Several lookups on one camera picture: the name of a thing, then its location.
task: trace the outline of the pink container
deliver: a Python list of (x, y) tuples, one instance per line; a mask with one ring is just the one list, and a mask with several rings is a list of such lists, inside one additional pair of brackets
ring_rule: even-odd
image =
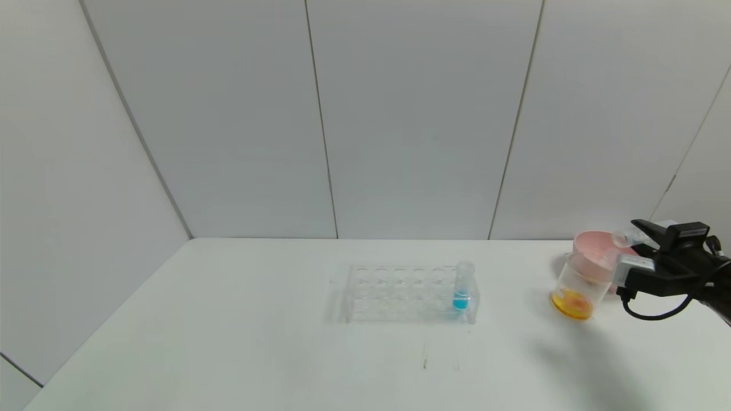
[[(605, 231), (584, 231), (574, 237), (574, 252), (582, 254), (577, 262), (577, 271), (590, 279), (608, 282), (612, 279), (614, 261), (619, 254), (637, 255), (631, 248), (620, 249), (612, 242), (612, 233)], [(617, 287), (612, 285), (610, 293)]]

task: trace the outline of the clear plastic cup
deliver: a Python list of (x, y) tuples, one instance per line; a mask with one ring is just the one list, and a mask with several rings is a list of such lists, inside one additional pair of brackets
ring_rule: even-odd
[(553, 306), (563, 315), (587, 320), (612, 285), (607, 278), (587, 277), (579, 272), (585, 257), (581, 253), (566, 255), (566, 264), (550, 296)]

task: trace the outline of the white tabletop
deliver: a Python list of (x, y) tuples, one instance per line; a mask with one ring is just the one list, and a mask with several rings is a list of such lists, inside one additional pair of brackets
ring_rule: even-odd
[[(197, 239), (27, 411), (728, 410), (731, 330), (692, 303), (569, 320), (548, 293), (568, 241)], [(477, 267), (476, 325), (342, 323), (350, 264)], [(640, 295), (658, 314), (678, 298)]]

